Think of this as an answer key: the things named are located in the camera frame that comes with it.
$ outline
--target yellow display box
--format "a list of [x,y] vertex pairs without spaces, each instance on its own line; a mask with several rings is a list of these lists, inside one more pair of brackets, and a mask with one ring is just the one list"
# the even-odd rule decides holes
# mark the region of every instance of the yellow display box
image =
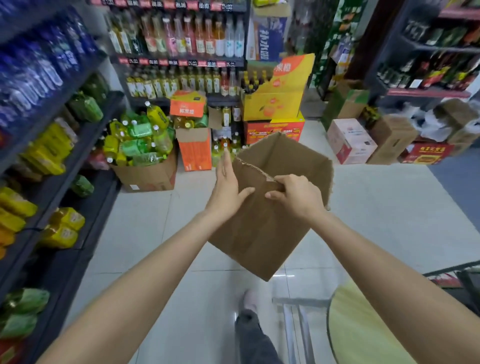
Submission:
[[252,94],[242,91],[243,120],[296,119],[314,60],[314,54],[286,57],[270,81]]

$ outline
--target shoe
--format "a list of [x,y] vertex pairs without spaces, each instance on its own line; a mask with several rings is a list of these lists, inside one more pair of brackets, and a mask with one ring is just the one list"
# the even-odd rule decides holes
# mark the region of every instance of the shoe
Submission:
[[243,295],[242,309],[257,313],[257,295],[253,290],[246,290]]

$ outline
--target red box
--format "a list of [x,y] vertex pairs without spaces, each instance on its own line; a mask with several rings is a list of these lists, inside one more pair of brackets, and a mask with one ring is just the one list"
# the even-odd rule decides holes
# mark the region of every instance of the red box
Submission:
[[271,121],[244,121],[246,144],[253,144],[270,134],[281,132],[287,137],[300,140],[305,119],[299,112],[296,119],[272,119]]
[[401,163],[437,164],[449,156],[454,148],[452,144],[413,143],[398,158]]

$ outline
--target metal shelf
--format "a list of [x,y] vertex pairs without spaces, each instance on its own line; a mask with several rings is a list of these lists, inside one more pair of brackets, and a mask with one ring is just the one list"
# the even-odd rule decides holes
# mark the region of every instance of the metal shelf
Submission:
[[480,9],[475,8],[446,8],[440,11],[439,18],[480,20]]
[[38,242],[39,230],[46,226],[51,214],[60,204],[85,158],[120,106],[122,99],[123,93],[111,92],[103,107],[103,120],[99,123],[86,123],[82,126],[79,141],[65,160],[66,172],[64,174],[50,176],[25,192],[25,197],[38,206],[38,211],[28,219],[26,229],[17,234],[15,243],[7,248],[7,254],[0,260],[0,300],[3,300],[11,289]]
[[451,91],[445,90],[439,87],[430,87],[426,90],[420,88],[389,88],[378,77],[375,78],[376,87],[383,90],[383,95],[388,96],[404,96],[404,97],[432,97],[432,98],[444,98],[444,97],[456,97],[456,98],[469,98],[470,92],[468,91]]
[[94,180],[95,191],[103,191],[85,199],[88,209],[84,209],[86,224],[80,230],[79,239],[83,239],[82,250],[47,250],[43,252],[40,265],[46,269],[35,284],[50,292],[50,300],[39,314],[38,323],[31,336],[26,339],[28,351],[22,364],[33,364],[59,335],[70,305],[80,286],[82,277],[93,256],[105,222],[115,203],[121,183],[112,170],[98,171]]
[[438,47],[438,46],[428,46],[426,44],[421,44],[415,40],[409,39],[404,34],[400,35],[400,38],[409,45],[412,50],[425,50],[425,51],[444,51],[444,52],[454,52],[454,53],[471,53],[477,54],[480,53],[479,47]]
[[247,3],[232,1],[197,1],[197,0],[90,0],[92,5],[110,6],[116,8],[143,8],[164,10],[194,10],[212,12],[246,12]]
[[125,54],[118,54],[110,56],[112,63],[131,64],[140,66],[193,66],[193,67],[240,67],[245,66],[245,61],[242,57],[217,57],[203,58],[200,56],[185,56],[177,58],[162,58],[155,55],[137,55],[127,56]]
[[36,6],[29,6],[27,9],[4,18],[0,23],[0,44],[7,43],[75,2],[76,0],[42,1]]
[[18,153],[21,153],[28,143],[42,133],[57,115],[61,107],[85,83],[88,77],[97,70],[107,57],[105,53],[98,54],[84,62],[85,69],[75,72],[52,97],[44,100],[36,113],[29,118],[30,123],[25,123],[14,136],[0,149],[0,173],[10,167]]
[[[207,105],[216,106],[237,106],[241,103],[240,96],[222,96],[221,94],[206,94]],[[153,105],[170,106],[168,98],[147,99],[146,97],[129,97],[130,105],[134,108],[145,107],[145,101],[150,101]]]

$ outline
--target leg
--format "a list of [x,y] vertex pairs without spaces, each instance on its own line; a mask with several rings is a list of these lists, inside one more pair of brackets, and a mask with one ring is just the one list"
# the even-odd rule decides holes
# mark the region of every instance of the leg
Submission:
[[269,337],[260,328],[256,305],[252,301],[253,294],[247,291],[244,308],[235,323],[241,364],[282,364]]

